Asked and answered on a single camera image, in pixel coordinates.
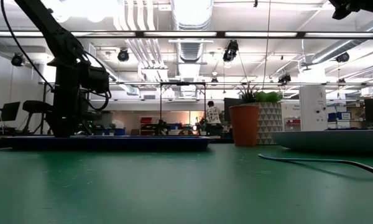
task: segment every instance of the white shirt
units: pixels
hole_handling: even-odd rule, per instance
[[[216,107],[212,106],[206,110],[206,119],[209,124],[221,124],[221,121],[219,120],[219,115],[222,113],[222,111]]]

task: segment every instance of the table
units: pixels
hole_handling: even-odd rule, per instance
[[[207,152],[0,152],[0,223],[373,223],[373,174],[266,161],[279,146]]]

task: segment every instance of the blue tray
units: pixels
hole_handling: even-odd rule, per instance
[[[0,147],[50,151],[202,151],[211,139],[201,136],[16,136],[0,139]]]

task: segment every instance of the geometric pattern planter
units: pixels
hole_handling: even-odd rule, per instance
[[[263,102],[249,103],[256,105],[259,110],[259,124],[257,133],[257,145],[274,145],[271,133],[282,131],[282,107],[280,103]]]

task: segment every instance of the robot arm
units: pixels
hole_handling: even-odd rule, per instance
[[[82,44],[71,32],[52,17],[51,10],[47,9],[41,0],[15,2],[41,31],[55,57],[48,63],[57,68],[55,87],[52,90],[53,109],[45,118],[56,137],[69,137],[83,118],[81,101],[86,99],[83,99],[80,87],[85,89],[84,93],[104,93],[106,102],[103,107],[97,109],[103,110],[111,97],[109,73],[103,65],[101,68],[91,66],[87,57],[89,53],[84,51]],[[4,14],[4,0],[1,0],[1,6]]]
[[[83,65],[91,65],[79,40],[52,17],[41,0],[15,2],[41,31],[55,59],[67,66],[75,66],[77,59]]]

